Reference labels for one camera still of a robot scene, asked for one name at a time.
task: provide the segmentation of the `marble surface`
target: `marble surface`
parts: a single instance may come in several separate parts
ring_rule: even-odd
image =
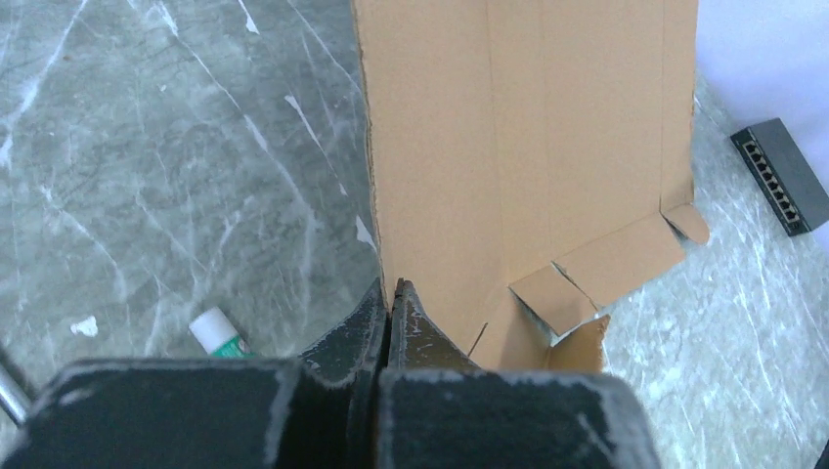
[[[0,359],[33,391],[82,357],[201,356],[214,305],[260,355],[322,335],[377,269],[358,84],[347,0],[1,3]],[[667,468],[810,468],[829,261],[697,96],[712,240],[608,308],[607,368]]]
[[[357,70],[347,1],[0,2],[3,363],[33,392],[200,357],[216,305],[285,356],[350,313],[377,272]]]

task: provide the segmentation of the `silver tube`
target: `silver tube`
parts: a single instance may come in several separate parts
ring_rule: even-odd
[[[0,407],[3,407],[3,410],[19,427],[25,421],[31,407],[28,396],[2,364],[0,364]]]

